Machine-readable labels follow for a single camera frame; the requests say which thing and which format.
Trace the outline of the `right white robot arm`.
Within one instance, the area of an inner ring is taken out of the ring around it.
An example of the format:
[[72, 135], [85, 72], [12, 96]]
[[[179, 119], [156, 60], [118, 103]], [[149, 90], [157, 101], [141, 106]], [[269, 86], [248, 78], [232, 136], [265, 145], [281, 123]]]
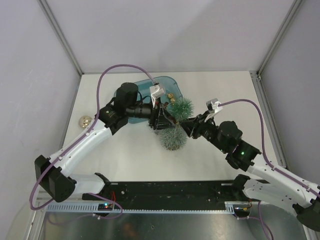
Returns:
[[277, 163], [266, 161], [265, 153], [242, 139], [242, 131], [234, 121], [216, 125], [203, 115], [181, 121], [180, 126], [193, 139], [205, 138], [226, 155], [234, 169], [255, 175], [267, 185], [240, 175], [230, 188], [231, 196], [242, 201], [245, 197], [277, 206], [294, 215], [311, 230], [320, 230], [320, 186], [307, 181]]

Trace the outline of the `small frosted christmas tree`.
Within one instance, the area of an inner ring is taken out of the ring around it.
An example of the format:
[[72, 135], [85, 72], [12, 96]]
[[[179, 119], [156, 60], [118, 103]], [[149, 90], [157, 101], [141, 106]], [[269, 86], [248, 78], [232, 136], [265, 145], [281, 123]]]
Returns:
[[177, 121], [174, 127], [159, 132], [162, 147], [168, 151], [182, 149], [187, 143], [187, 134], [180, 126], [180, 122], [191, 118], [194, 114], [194, 105], [189, 98], [179, 98], [168, 111]]

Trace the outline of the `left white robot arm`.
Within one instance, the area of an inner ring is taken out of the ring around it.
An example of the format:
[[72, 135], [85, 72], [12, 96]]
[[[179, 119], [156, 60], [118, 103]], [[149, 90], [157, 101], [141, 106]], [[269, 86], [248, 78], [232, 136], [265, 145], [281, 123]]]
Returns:
[[76, 140], [50, 157], [40, 155], [36, 158], [37, 182], [54, 201], [61, 203], [73, 194], [92, 193], [100, 200], [110, 196], [111, 188], [102, 174], [74, 175], [73, 170], [90, 151], [124, 127], [130, 118], [147, 119], [154, 130], [174, 126], [174, 118], [161, 103], [161, 96], [166, 93], [164, 87], [157, 83], [149, 90], [151, 101], [142, 103], [137, 100], [138, 86], [132, 82], [123, 83], [116, 90], [115, 97], [98, 110], [93, 122]]

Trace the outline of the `silver gold bauble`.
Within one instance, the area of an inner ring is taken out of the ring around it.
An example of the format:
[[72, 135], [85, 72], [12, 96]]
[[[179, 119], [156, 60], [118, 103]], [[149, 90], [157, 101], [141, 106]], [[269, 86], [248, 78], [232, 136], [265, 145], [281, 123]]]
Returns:
[[79, 118], [79, 120], [78, 120], [78, 125], [79, 125], [81, 128], [85, 129], [85, 128], [87, 128], [87, 127], [90, 125], [91, 122], [92, 122], [92, 118], [91, 118], [90, 116], [88, 116], [88, 115], [83, 115], [83, 116], [81, 116], [81, 117]]

